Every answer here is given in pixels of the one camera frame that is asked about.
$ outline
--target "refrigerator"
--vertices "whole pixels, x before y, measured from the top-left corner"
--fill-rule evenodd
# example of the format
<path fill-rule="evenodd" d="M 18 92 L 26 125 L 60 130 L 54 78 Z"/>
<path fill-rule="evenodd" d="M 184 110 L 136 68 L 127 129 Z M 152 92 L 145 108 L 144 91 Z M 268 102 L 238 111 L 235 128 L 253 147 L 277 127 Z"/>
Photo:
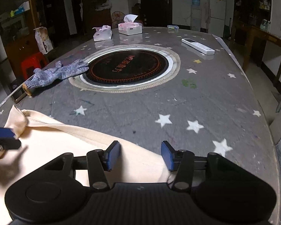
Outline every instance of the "refrigerator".
<path fill-rule="evenodd" d="M 226 0 L 208 0 L 207 29 L 209 34 L 223 37 Z"/>

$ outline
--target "wooden desk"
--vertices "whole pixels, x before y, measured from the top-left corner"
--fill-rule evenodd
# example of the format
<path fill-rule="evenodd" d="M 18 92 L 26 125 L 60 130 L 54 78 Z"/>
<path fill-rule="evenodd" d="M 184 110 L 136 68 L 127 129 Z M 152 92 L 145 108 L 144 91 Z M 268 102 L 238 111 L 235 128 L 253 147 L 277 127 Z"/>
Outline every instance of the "wooden desk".
<path fill-rule="evenodd" d="M 276 35 L 263 31 L 256 26 L 248 25 L 241 21 L 234 21 L 233 26 L 232 26 L 232 32 L 231 32 L 231 42 L 229 45 L 230 49 L 233 47 L 235 32 L 237 29 L 247 32 L 247 38 L 246 38 L 246 42 L 244 45 L 244 63 L 242 65 L 242 69 L 244 71 L 246 71 L 246 69 L 248 68 L 248 65 L 249 65 L 250 54 L 251 54 L 252 45 L 253 45 L 253 41 L 254 41 L 255 37 L 258 37 L 262 40 L 270 41 L 270 42 L 274 43 L 275 45 L 281 47 L 281 39 L 279 39 Z M 273 81 L 274 85 L 278 82 L 280 76 L 281 76 L 281 63 L 280 63 L 279 69 L 278 69 L 278 73 Z"/>

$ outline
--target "black circular cooktop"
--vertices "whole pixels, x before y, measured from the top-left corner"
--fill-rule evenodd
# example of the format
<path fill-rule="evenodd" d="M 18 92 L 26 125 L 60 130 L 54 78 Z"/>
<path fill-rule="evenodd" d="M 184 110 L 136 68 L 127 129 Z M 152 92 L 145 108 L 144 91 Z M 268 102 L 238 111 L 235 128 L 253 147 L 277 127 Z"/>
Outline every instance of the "black circular cooktop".
<path fill-rule="evenodd" d="M 97 85 L 129 85 L 151 80 L 164 73 L 168 60 L 159 53 L 146 50 L 111 52 L 89 63 L 83 74 L 86 81 Z"/>

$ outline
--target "beige ring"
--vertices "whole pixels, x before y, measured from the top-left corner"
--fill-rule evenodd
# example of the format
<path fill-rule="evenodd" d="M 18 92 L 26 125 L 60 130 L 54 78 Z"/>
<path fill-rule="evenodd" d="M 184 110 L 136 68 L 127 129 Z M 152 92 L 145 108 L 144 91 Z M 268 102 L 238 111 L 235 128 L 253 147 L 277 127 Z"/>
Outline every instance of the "beige ring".
<path fill-rule="evenodd" d="M 118 86 L 116 88 L 115 87 L 104 87 L 103 88 L 101 86 L 87 84 L 82 81 L 82 79 L 80 78 L 80 75 L 69 78 L 70 83 L 73 86 L 83 89 L 83 90 L 104 92 L 104 93 L 127 93 L 127 92 L 134 92 L 134 91 L 148 89 L 148 88 L 151 88 L 154 86 L 159 86 L 159 85 L 173 79 L 178 74 L 179 69 L 180 69 L 180 64 L 181 64 L 179 55 L 170 49 L 167 49 L 164 47 L 159 47 L 159 46 L 139 45 L 139 44 L 112 46 L 112 47 L 108 47 L 106 49 L 102 49 L 98 52 L 91 54 L 90 56 L 86 57 L 83 61 L 91 62 L 95 58 L 98 58 L 107 53 L 116 52 L 116 51 L 123 50 L 123 49 L 131 49 L 131 48 L 134 48 L 134 49 L 148 48 L 148 49 L 150 49 L 150 51 L 157 52 L 157 53 L 162 52 L 162 53 L 166 54 L 173 61 L 171 70 L 167 74 L 163 75 L 161 78 L 159 78 L 157 80 L 153 80 L 150 82 L 144 82 L 142 84 L 135 83 L 134 85 L 129 85 L 129 86 Z"/>

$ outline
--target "red plastic stool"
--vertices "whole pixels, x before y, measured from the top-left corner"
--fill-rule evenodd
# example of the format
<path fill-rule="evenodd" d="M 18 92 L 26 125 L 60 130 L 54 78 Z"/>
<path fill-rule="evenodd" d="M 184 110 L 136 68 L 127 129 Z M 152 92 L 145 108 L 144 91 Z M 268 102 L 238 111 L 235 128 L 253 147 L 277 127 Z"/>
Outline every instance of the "red plastic stool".
<path fill-rule="evenodd" d="M 41 52 L 33 54 L 21 62 L 23 77 L 25 80 L 29 79 L 36 68 L 43 68 L 48 65 L 47 59 Z"/>

